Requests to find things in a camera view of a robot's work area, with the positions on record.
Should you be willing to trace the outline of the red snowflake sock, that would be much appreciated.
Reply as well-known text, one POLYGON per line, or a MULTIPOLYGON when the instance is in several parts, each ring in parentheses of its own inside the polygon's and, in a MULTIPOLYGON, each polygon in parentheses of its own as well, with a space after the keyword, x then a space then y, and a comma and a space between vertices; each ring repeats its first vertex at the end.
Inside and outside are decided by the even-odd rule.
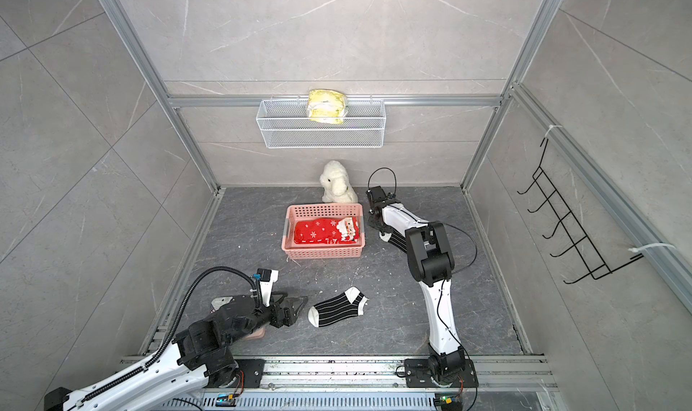
POLYGON ((296 223, 294 243, 297 245, 354 245, 360 239, 357 218, 316 218, 296 223))

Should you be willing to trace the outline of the black white striped sock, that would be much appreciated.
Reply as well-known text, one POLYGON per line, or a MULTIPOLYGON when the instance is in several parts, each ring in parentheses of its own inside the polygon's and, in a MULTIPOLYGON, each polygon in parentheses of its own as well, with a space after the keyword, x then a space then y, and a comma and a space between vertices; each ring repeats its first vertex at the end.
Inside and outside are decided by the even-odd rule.
POLYGON ((307 313, 309 323, 317 328, 332 326, 352 317, 364 314, 368 298, 356 287, 347 289, 332 299, 312 306, 307 313))

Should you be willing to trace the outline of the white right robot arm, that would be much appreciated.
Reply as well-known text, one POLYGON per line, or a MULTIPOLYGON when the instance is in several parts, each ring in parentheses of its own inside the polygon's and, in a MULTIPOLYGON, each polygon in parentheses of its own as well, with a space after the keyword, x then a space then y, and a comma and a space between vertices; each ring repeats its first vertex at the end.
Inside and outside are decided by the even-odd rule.
POLYGON ((432 382, 440 387, 456 382, 477 387, 473 362, 455 326, 451 299, 455 261, 445 226, 416 216, 380 186, 367 189, 366 194, 369 225, 378 230, 381 240, 407 255, 410 273, 423 292, 432 382))

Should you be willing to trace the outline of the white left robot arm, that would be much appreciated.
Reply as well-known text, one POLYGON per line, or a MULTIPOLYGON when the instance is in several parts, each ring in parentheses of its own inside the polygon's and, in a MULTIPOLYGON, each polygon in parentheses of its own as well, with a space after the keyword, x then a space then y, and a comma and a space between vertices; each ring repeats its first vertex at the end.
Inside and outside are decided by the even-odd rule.
POLYGON ((235 343, 264 326, 293 326, 306 306, 305 297, 273 290, 275 270, 248 275, 216 266, 202 272, 187 289, 159 348, 127 369, 83 389, 57 388, 44 398, 47 410, 150 410, 179 395, 224 388, 241 380, 232 355, 235 343), (248 302, 235 299, 180 330, 179 323, 196 287, 216 272, 233 274, 250 287, 248 302))

